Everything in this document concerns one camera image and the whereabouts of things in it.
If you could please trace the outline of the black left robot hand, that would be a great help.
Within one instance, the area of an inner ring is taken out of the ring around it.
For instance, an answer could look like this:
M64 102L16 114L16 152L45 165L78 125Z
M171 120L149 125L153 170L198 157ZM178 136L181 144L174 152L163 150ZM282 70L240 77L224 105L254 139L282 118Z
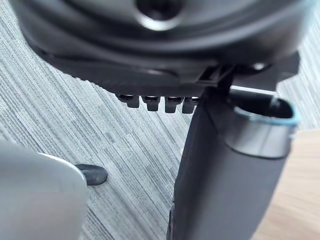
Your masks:
M45 62L151 112L192 120L175 179L169 240L249 240L299 124L275 96L299 72L314 0L12 0Z

